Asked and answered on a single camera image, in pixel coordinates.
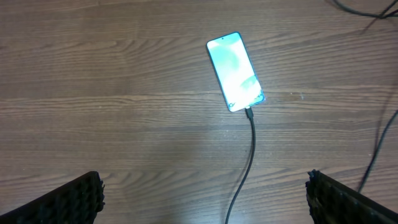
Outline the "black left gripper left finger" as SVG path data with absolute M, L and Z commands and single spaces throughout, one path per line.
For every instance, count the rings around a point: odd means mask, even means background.
M 97 171 L 1 215 L 1 224 L 93 224 L 104 207 L 104 184 Z

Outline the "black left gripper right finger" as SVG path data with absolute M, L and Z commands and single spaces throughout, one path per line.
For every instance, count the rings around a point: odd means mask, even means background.
M 314 224 L 397 224 L 397 213 L 318 170 L 305 183 Z

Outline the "blue Galaxy smartphone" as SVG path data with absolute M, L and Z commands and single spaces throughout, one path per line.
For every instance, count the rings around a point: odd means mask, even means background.
M 206 49 L 230 112 L 266 100 L 239 32 L 209 40 Z

